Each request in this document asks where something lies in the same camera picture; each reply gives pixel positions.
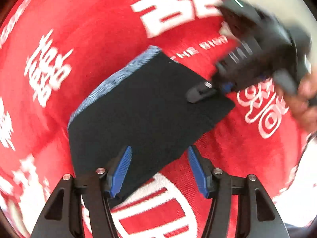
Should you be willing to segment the right hand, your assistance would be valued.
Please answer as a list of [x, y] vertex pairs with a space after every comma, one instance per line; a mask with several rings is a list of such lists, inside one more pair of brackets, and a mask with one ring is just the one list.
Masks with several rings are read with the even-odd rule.
[[292, 117], [307, 133], [316, 132], [316, 106], [309, 106], [308, 100], [316, 96], [316, 68], [301, 79], [298, 94], [291, 96], [275, 84], [275, 92], [289, 107]]

